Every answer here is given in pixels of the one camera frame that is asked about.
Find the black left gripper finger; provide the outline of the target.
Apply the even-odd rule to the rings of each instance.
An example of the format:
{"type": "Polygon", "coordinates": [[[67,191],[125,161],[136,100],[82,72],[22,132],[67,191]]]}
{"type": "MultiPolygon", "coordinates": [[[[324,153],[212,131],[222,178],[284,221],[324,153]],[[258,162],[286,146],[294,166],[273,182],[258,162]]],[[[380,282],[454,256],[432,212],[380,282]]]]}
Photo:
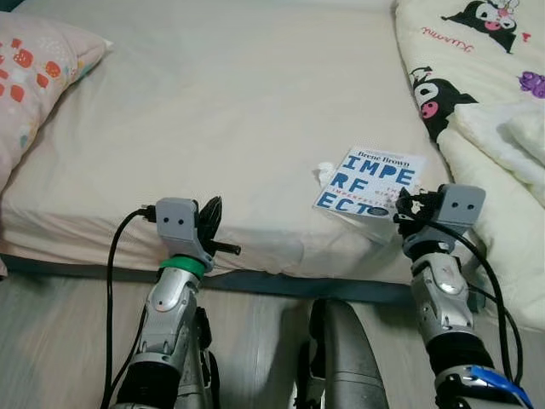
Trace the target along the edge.
{"type": "Polygon", "coordinates": [[[213,242],[215,234],[221,226],[222,197],[215,196],[210,199],[198,212],[198,240],[201,242],[213,242]]]}

